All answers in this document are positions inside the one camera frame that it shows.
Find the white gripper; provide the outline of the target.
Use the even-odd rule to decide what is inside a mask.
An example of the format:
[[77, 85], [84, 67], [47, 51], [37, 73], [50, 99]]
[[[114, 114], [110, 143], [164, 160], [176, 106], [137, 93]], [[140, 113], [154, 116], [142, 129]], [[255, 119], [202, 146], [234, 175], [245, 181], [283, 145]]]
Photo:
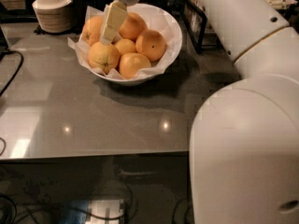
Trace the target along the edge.
[[100, 32], [100, 42], [109, 45], [127, 17], [127, 7], [137, 4], [140, 0], [115, 0], [105, 7], [104, 21]]

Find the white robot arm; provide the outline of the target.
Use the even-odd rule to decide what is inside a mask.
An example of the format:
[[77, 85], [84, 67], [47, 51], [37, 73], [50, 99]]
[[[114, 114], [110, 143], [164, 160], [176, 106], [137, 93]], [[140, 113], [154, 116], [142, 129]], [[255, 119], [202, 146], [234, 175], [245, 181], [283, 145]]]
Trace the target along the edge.
[[194, 224], [299, 224], [299, 35], [265, 0], [198, 0], [241, 78], [190, 135]]

